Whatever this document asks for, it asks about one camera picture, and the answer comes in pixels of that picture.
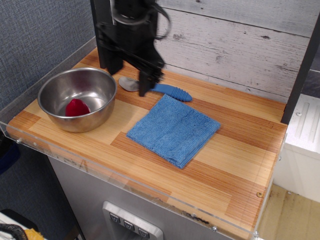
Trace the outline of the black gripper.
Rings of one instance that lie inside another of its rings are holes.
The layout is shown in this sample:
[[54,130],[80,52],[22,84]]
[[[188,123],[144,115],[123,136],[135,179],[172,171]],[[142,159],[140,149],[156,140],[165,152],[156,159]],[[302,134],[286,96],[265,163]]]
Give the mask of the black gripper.
[[139,96],[155,87],[163,76],[164,60],[157,52],[154,41],[157,36],[158,15],[148,14],[145,18],[130,19],[130,22],[116,21],[99,23],[102,33],[105,66],[111,75],[124,67],[124,61],[139,72]]

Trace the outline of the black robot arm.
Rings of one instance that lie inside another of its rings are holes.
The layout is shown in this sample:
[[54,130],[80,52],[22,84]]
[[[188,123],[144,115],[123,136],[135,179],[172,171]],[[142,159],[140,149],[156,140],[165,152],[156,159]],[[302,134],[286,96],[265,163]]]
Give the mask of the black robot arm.
[[158,15],[169,15],[154,0],[116,0],[112,6],[111,22],[96,24],[100,48],[100,66],[111,75],[119,72],[124,62],[139,70],[139,95],[143,97],[160,81],[165,62],[154,42],[170,33],[157,34]]

